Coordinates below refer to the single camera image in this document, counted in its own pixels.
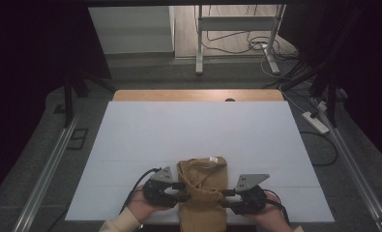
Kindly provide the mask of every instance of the person's right hand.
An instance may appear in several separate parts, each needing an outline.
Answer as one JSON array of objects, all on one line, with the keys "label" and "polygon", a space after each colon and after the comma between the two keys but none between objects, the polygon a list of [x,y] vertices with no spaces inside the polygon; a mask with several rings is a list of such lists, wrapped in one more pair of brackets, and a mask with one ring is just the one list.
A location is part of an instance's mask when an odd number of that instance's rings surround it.
[{"label": "person's right hand", "polygon": [[[265,190],[269,200],[279,202],[278,198]],[[265,230],[270,232],[292,232],[292,228],[284,219],[281,209],[274,205],[266,204],[266,207],[256,215],[243,215],[243,217],[255,220]]]}]

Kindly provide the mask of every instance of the person's left hand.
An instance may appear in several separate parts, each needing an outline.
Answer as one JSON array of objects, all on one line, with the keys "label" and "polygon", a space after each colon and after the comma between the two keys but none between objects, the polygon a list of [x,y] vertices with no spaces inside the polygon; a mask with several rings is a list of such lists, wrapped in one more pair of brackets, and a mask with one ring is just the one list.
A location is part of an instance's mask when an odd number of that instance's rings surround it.
[{"label": "person's left hand", "polygon": [[136,191],[132,195],[132,199],[128,204],[128,209],[130,209],[139,222],[142,222],[156,211],[165,211],[170,209],[169,207],[151,205],[143,195],[142,188],[143,186],[136,188]]}]

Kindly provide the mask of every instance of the person's hand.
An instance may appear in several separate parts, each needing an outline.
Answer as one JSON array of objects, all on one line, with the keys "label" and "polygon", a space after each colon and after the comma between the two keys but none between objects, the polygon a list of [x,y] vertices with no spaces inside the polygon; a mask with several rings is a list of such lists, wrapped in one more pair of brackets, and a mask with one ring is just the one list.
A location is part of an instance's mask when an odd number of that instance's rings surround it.
[{"label": "person's hand", "polygon": [[[279,202],[278,198],[265,190],[269,200]],[[243,217],[255,220],[265,230],[270,232],[292,232],[292,228],[284,219],[281,209],[274,205],[266,204],[266,207],[256,215],[243,215]]]},{"label": "person's hand", "polygon": [[169,207],[154,206],[149,204],[143,195],[142,188],[143,186],[136,188],[136,191],[133,194],[130,203],[128,204],[128,209],[130,209],[138,221],[142,222],[144,219],[156,211],[165,211],[170,209]]}]

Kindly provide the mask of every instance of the wooden floor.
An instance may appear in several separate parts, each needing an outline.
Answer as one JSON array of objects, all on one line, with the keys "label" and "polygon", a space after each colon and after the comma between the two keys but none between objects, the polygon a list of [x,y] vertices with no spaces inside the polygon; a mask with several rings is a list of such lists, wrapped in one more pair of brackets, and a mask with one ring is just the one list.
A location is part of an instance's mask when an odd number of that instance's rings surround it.
[{"label": "wooden floor", "polygon": [[[260,15],[274,16],[276,14],[276,5],[212,5],[203,6],[202,12],[204,16],[231,16],[231,15]],[[175,57],[194,57],[197,48],[197,32],[196,24],[198,17],[198,6],[177,6],[174,7],[175,13]],[[205,45],[204,56],[229,56],[229,55],[245,55],[245,56],[262,56],[261,50],[249,50],[248,40],[254,42],[267,42],[269,32],[244,32],[238,35],[215,40],[218,37],[226,36],[236,32],[203,32],[202,42]],[[274,44],[274,49],[282,54],[292,54],[296,51],[295,47],[280,38],[276,37],[279,42]],[[227,53],[221,50],[231,51],[237,54]]]}]

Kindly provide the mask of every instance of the white wall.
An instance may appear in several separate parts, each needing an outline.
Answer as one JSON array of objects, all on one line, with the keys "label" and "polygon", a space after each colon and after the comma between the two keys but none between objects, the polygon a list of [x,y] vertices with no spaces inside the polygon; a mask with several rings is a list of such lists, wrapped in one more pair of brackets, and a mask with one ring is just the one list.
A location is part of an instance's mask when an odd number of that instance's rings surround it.
[{"label": "white wall", "polygon": [[173,7],[89,8],[105,54],[173,51]]}]

